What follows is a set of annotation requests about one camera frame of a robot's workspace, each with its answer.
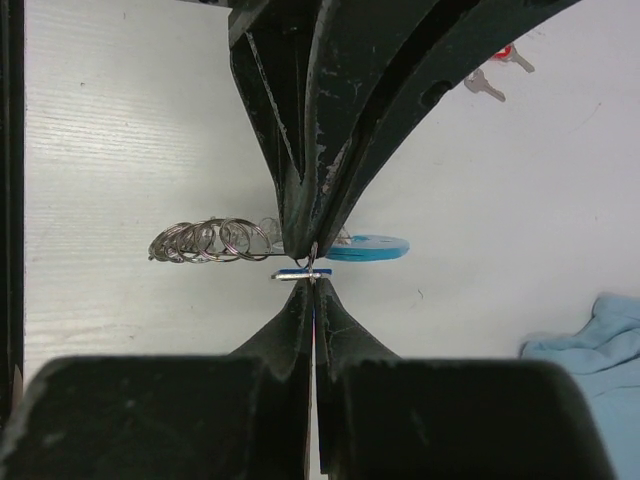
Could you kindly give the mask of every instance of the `small blue tag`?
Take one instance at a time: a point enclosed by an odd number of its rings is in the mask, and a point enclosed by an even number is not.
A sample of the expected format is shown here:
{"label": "small blue tag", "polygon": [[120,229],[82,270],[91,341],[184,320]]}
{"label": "small blue tag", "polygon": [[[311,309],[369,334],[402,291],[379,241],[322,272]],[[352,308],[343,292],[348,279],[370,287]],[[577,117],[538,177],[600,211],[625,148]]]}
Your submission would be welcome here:
{"label": "small blue tag", "polygon": [[[289,273],[308,273],[308,272],[309,270],[307,270],[306,268],[281,268],[280,270],[278,270],[277,273],[289,274]],[[333,273],[333,270],[331,270],[330,268],[314,268],[313,272],[321,273],[323,275],[331,275]]]}
{"label": "small blue tag", "polygon": [[350,245],[333,245],[327,257],[339,262],[375,262],[394,260],[409,251],[409,242],[401,238],[381,235],[355,235]]}

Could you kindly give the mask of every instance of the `white wooden surface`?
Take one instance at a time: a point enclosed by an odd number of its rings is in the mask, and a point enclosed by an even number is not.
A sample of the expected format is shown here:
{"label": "white wooden surface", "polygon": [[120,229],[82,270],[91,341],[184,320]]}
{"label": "white wooden surface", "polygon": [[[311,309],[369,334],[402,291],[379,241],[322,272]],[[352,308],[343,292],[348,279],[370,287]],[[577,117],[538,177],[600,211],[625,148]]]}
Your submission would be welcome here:
{"label": "white wooden surface", "polygon": [[[228,68],[227,11],[27,1],[26,376],[60,355],[221,353],[283,305],[287,261],[151,263],[171,223],[276,211]],[[347,309],[407,356],[512,356],[640,294],[636,0],[584,0],[448,94],[367,190],[351,233],[397,262],[334,264]]]}

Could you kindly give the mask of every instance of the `blue fabric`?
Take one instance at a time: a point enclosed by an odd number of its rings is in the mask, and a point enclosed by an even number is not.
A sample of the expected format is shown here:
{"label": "blue fabric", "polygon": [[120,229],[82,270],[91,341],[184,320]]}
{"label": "blue fabric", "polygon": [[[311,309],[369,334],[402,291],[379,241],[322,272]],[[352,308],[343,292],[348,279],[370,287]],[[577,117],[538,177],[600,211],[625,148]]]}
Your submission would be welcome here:
{"label": "blue fabric", "polygon": [[529,342],[522,357],[557,363],[572,374],[616,474],[640,479],[640,299],[602,296],[580,333]]}

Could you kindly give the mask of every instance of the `metal key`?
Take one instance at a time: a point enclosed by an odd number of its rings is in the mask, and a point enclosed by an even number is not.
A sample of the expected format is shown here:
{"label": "metal key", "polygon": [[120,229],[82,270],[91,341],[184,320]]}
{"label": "metal key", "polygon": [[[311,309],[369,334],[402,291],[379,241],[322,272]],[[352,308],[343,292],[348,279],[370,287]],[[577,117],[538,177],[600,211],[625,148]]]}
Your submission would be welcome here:
{"label": "metal key", "polygon": [[484,76],[484,72],[479,68],[464,79],[464,86],[471,90],[473,93],[487,92],[493,98],[500,100],[501,102],[507,100],[507,97],[504,96],[504,93],[491,86],[487,78]]}
{"label": "metal key", "polygon": [[516,46],[513,43],[510,43],[505,47],[506,55],[498,56],[498,60],[502,62],[515,62],[525,69],[527,73],[533,73],[536,71],[536,68],[527,62],[522,55],[518,53],[516,50]]}

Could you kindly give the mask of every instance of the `blue keychain tag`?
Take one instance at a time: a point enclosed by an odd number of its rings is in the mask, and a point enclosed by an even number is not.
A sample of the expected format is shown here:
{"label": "blue keychain tag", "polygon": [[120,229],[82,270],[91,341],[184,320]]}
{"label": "blue keychain tag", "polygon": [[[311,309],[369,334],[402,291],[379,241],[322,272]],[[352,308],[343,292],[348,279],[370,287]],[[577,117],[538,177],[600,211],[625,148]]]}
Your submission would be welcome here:
{"label": "blue keychain tag", "polygon": [[409,251],[409,242],[382,235],[354,235],[348,245],[334,244],[326,258],[339,262],[394,260]]}

